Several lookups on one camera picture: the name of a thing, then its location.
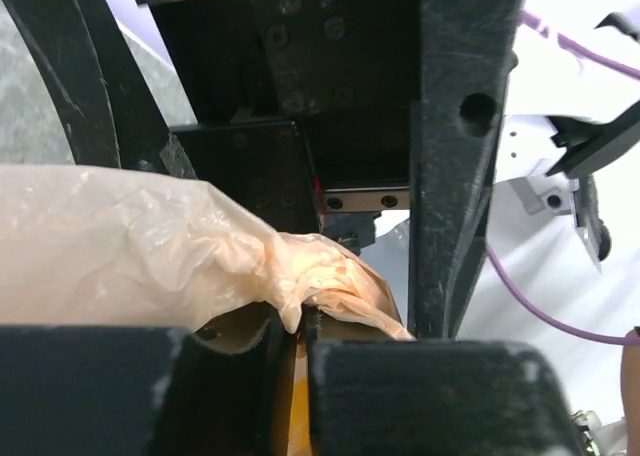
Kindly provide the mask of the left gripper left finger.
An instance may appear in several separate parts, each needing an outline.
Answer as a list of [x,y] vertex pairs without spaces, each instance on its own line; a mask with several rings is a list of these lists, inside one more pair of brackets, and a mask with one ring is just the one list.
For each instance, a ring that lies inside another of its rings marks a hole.
[[192,351],[204,356],[266,356],[283,332],[271,305],[251,303],[205,323],[194,333]]

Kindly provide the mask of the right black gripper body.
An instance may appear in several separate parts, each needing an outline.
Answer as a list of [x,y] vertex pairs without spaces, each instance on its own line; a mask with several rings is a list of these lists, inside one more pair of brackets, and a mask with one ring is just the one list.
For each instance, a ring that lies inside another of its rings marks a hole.
[[136,0],[196,121],[197,176],[280,231],[353,252],[409,199],[418,0]]

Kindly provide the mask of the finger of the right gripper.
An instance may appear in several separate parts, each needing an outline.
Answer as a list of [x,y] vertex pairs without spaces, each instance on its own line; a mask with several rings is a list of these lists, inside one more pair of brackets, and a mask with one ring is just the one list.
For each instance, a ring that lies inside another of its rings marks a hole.
[[411,107],[408,329],[452,338],[486,257],[486,228],[522,0],[419,0]]
[[80,165],[193,179],[106,0],[2,0]]

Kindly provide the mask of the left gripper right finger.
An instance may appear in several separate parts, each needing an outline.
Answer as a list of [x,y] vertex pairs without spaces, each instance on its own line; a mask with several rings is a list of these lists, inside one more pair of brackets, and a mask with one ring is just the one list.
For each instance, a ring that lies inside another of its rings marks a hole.
[[370,268],[323,270],[305,293],[310,331],[319,340],[413,341],[386,281]]

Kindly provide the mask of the beige plastic bag orange prints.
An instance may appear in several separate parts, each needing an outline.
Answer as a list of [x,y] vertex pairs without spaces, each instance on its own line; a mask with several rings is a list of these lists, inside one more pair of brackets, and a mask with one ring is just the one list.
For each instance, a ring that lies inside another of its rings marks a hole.
[[275,230],[203,181],[72,165],[1,169],[5,324],[195,331],[265,302],[295,332],[306,291],[339,268],[372,269],[325,236]]

